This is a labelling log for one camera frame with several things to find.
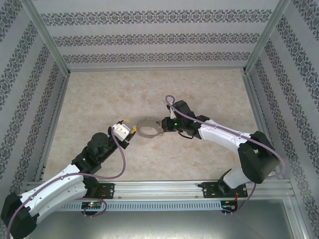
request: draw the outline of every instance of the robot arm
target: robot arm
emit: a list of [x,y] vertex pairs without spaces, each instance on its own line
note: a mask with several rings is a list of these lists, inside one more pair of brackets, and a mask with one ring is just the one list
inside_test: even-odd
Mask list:
[[189,117],[214,126],[207,126],[187,119],[167,106],[170,110],[170,117],[164,118],[161,122],[164,132],[178,131],[181,134],[185,131],[191,138],[196,137],[214,141],[238,153],[241,167],[230,169],[219,179],[219,189],[224,194],[227,194],[229,189],[237,188],[244,183],[262,183],[279,164],[278,158],[271,152],[242,138],[242,136],[245,136],[272,148],[270,142],[262,132],[257,131],[254,134],[243,133],[221,126],[208,117],[196,117],[185,101],[178,101],[173,106]]
[[[108,133],[111,135],[111,130],[114,129],[114,136],[116,137],[119,145],[126,149],[129,141],[134,136],[134,132],[118,122],[117,124],[109,127]],[[11,193],[5,199],[1,219],[8,227],[9,222],[16,211],[16,209],[23,204],[31,195],[38,191],[45,185],[48,185],[56,178],[71,173],[87,173],[94,174],[100,168],[101,164],[117,149],[117,145],[113,138],[107,136],[105,133],[96,133],[88,142],[87,146],[76,158],[63,169],[56,176],[46,181],[39,187],[16,195]],[[10,233],[14,239],[22,239],[29,235],[44,218],[52,212],[61,208],[68,202],[74,201],[79,198],[92,198],[99,188],[99,182],[96,178],[87,177],[83,175],[74,175],[65,177],[59,180],[36,194],[32,200],[28,201],[25,206],[16,215]]]

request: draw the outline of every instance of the beige marble floor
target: beige marble floor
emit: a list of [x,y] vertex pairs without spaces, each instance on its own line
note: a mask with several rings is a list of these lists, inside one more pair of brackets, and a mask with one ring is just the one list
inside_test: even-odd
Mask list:
[[[244,132],[257,130],[239,70],[72,73],[43,180],[67,166],[93,134],[107,132],[117,121],[169,116],[167,94],[186,101],[196,115]],[[136,135],[124,153],[127,168],[118,180],[218,179],[240,165],[229,149],[177,133],[153,139]],[[121,169],[117,150],[97,174],[113,176]]]

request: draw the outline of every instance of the ventilated metal strip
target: ventilated metal strip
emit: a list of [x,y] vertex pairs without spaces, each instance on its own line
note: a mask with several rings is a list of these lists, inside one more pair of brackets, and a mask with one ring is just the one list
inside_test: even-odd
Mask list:
[[[72,202],[64,205],[60,212],[82,211],[82,202]],[[174,201],[174,202],[111,202],[107,201],[107,211],[110,212],[146,212],[146,211],[210,211],[221,210],[220,201]]]

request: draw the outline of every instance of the wall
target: wall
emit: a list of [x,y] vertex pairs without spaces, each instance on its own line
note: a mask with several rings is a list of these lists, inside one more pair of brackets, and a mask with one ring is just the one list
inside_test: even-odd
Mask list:
[[2,210],[9,192],[34,180],[65,78],[18,0],[1,0],[0,16]]
[[319,238],[319,0],[293,0],[251,78],[271,140],[285,156],[311,238]]
[[35,0],[71,70],[245,66],[278,0]]

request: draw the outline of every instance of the patterned wallpaper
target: patterned wallpaper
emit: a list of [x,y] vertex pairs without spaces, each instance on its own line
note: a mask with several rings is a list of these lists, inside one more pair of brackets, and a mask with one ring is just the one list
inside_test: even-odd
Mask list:
[[68,67],[243,67],[278,0],[35,0]]
[[0,9],[2,210],[10,192],[35,178],[65,79],[21,3],[2,0]]
[[291,1],[251,72],[311,238],[319,238],[318,26],[316,1]]

